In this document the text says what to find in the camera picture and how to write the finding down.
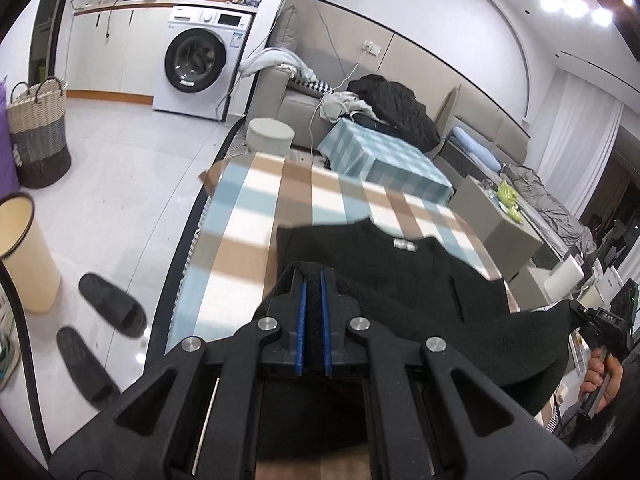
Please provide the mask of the person right hand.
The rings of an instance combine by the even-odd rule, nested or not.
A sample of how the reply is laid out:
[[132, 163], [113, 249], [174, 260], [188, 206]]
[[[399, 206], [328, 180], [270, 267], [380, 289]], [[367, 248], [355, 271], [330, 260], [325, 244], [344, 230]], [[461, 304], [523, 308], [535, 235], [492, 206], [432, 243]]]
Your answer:
[[578, 398], [581, 401], [591, 393], [600, 393], [600, 400], [594, 409], [594, 414], [599, 414], [614, 401], [620, 391], [624, 374], [620, 361], [612, 354], [604, 358], [603, 351], [603, 348], [597, 348], [591, 353], [588, 368], [578, 393]]

